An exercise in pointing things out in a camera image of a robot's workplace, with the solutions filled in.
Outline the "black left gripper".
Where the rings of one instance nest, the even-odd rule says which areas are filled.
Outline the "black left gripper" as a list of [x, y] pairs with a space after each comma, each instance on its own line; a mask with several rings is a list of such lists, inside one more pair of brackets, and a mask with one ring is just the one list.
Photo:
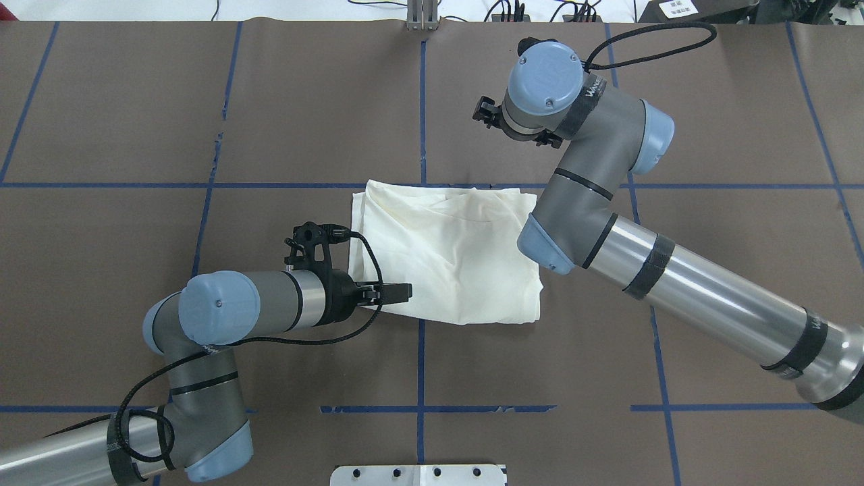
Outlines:
[[410, 283], [356, 282], [342, 270], [330, 271], [322, 283], [326, 292], [322, 324], [342, 322], [359, 306], [408, 302], [413, 291]]

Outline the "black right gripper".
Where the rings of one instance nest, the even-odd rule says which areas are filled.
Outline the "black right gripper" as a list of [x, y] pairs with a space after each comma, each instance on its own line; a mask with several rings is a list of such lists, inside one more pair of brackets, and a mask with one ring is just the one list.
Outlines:
[[561, 136], [544, 128], [521, 132], [516, 129], [515, 121], [508, 121], [506, 114], [504, 105], [497, 105], [493, 99], [481, 96], [473, 109], [472, 119], [481, 122], [487, 129], [501, 130], [508, 138], [517, 142], [534, 142], [537, 146], [551, 146], [556, 150], [561, 148], [564, 142]]

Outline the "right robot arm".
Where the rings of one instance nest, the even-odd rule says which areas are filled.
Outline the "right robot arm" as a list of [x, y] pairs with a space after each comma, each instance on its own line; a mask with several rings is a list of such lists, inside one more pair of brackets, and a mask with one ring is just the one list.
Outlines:
[[860, 324], [833, 323], [611, 208], [628, 175], [666, 154], [672, 118], [589, 73], [558, 40], [524, 38], [516, 55], [503, 101], [480, 98], [473, 119], [516, 141], [568, 145], [519, 251], [554, 273], [580, 267], [605, 277], [789, 381], [812, 406], [861, 424]]

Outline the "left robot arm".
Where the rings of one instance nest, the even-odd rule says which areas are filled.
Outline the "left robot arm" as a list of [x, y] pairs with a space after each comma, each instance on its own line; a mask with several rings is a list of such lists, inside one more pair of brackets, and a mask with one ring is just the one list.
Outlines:
[[3, 485], [145, 485], [164, 470], [195, 483], [228, 476], [253, 455], [235, 349], [257, 338], [342, 322], [359, 306], [397, 304], [408, 283], [354, 282], [336, 271], [198, 275], [152, 307], [149, 348], [166, 365], [169, 403], [116, 412], [2, 452]]

